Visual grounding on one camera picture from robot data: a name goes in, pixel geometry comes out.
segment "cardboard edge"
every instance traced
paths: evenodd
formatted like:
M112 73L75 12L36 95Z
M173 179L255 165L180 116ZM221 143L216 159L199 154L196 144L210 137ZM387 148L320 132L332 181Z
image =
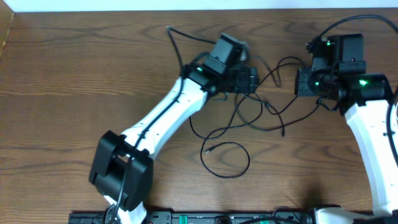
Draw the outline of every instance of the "cardboard edge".
M3 0L0 0L0 59L4 47L6 46L6 40L10 33L13 18L14 12Z

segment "green light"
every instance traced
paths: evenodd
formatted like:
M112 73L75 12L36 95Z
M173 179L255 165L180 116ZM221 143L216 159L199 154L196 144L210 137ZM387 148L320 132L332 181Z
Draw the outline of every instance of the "green light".
M365 80L360 80L359 84L361 84L361 86L365 86L366 84L368 84L368 82Z

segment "wooden surface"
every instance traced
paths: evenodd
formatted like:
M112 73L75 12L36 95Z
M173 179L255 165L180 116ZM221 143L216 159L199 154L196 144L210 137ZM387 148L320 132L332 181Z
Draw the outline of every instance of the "wooden surface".
M78 12L17 14L0 61L0 223L66 223L74 210L103 210L103 197L88 182L98 139L120 133L147 114L177 78L176 56L165 33L172 25L216 40L227 32L246 40L252 54L273 67L294 55L310 63L304 43L331 23L357 14L381 14L398 22L398 9L261 10L208 12ZM330 34L362 32L368 72L397 82L398 36L378 21L353 21ZM211 50L177 37L185 62ZM265 68L259 66L261 76ZM283 69L282 88L270 80L262 97L282 108L294 97L295 67ZM283 114L307 114L314 98L298 99ZM254 117L259 106L245 102ZM201 134L224 126L233 110L211 101L193 117ZM277 125L264 115L259 126ZM280 131L230 130L208 146L236 141L249 151L248 172L236 180L209 174L200 164L202 141L186 122L155 162L147 205L176 211L263 211L336 203L370 210L371 194L356 141L338 113L317 111ZM233 147L205 155L223 174L239 172L244 153Z
M6 45L6 40L13 17L14 12L3 0L0 0L0 58L2 54L2 49Z

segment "white wall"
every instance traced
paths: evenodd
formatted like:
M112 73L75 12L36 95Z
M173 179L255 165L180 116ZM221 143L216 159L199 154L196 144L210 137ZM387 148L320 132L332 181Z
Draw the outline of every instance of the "white wall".
M398 7L398 0L5 0L14 12Z

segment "white arm segment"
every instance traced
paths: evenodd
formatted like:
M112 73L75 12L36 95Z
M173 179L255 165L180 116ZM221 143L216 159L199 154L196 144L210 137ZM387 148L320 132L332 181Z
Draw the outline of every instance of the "white arm segment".
M126 136L125 141L134 146L142 130L166 108L178 95L181 87L181 78L179 78L172 90L167 96L142 120L133 127L122 132ZM155 159L163 145L169 140L173 133L181 124L191 115L199 111L205 105L207 92L201 90L201 86L186 78L184 86L178 101L173 104L146 132L145 138L141 140L138 150L147 149L149 157ZM109 196L105 199L110 204L116 202ZM133 211L118 210L121 224L141 224L146 217L146 210L142 202Z
M368 174L373 200L373 214L391 216L398 209L398 167L386 136L386 100L367 101L366 106L353 105L345 114L353 131ZM396 109L391 113L394 143L398 143Z

